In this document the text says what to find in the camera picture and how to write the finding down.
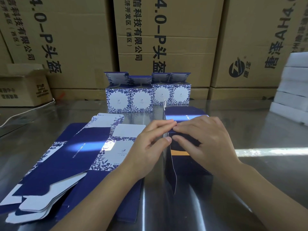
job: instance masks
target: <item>white cable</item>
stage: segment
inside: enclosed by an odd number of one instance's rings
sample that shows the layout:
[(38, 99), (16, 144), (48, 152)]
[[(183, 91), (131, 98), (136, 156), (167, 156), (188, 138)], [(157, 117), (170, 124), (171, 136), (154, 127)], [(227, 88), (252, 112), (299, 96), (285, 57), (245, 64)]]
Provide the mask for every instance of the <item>white cable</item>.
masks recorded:
[[(34, 109), (43, 108), (43, 107), (46, 106), (46, 105), (49, 105), (49, 104), (51, 104), (51, 103), (54, 103), (54, 102), (55, 102), (55, 99), (54, 99), (54, 98), (52, 98), (52, 99), (53, 99), (53, 101), (50, 101), (49, 103), (44, 104), (44, 105), (39, 106), (39, 107), (36, 107), (36, 108), (34, 108)], [(34, 110), (34, 109), (30, 109), (30, 110), (27, 110), (27, 111), (25, 111), (25, 112), (23, 112), (23, 113), (19, 113), (19, 114), (16, 114), (16, 115), (11, 116), (10, 118), (8, 118), (8, 119), (5, 121), (5, 123), (3, 123), (3, 124), (0, 126), (0, 128), (3, 127), (11, 118), (16, 117), (16, 116), (21, 115), (21, 114), (24, 114), (24, 113), (29, 112), (29, 111), (32, 111), (32, 110)]]

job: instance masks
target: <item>hand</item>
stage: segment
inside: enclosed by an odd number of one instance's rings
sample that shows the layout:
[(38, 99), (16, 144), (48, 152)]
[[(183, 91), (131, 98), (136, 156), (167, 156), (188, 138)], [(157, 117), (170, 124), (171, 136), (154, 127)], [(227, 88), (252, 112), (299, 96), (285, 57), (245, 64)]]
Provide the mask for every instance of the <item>hand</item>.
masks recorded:
[(176, 122), (173, 120), (152, 121), (138, 135), (129, 153), (119, 167), (127, 167), (136, 180), (144, 178), (158, 161), (162, 151), (170, 145), (172, 138), (156, 138), (170, 131)]
[(172, 137), (197, 163), (212, 174), (224, 177), (242, 164), (227, 130), (218, 117), (199, 116), (178, 123), (173, 129), (199, 140), (201, 144), (196, 147), (183, 136)]

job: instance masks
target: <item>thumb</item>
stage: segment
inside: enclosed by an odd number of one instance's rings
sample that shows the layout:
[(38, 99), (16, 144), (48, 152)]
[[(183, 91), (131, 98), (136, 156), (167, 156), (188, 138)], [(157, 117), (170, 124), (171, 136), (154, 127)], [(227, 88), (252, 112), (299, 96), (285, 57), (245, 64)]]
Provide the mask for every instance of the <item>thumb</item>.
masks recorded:
[(200, 154), (200, 150), (183, 136), (174, 135), (172, 136), (172, 139), (177, 141), (191, 157), (194, 157), (196, 154)]
[(150, 148), (151, 155), (158, 160), (163, 150), (170, 145), (172, 138), (165, 137), (156, 141)]

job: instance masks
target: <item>stacked white foam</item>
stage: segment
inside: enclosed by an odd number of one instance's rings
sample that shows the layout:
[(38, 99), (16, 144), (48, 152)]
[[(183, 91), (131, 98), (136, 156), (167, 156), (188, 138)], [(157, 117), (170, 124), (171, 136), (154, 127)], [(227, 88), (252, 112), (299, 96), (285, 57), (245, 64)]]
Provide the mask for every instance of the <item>stacked white foam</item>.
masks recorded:
[(308, 125), (308, 52), (290, 54), (270, 111)]

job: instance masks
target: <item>orange strip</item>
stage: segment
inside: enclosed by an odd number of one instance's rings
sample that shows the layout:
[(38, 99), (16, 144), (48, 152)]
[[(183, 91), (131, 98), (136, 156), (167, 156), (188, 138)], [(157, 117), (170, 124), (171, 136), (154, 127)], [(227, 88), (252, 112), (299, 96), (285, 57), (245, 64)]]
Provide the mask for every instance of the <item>orange strip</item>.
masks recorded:
[(171, 155), (189, 155), (187, 151), (175, 151), (171, 150)]

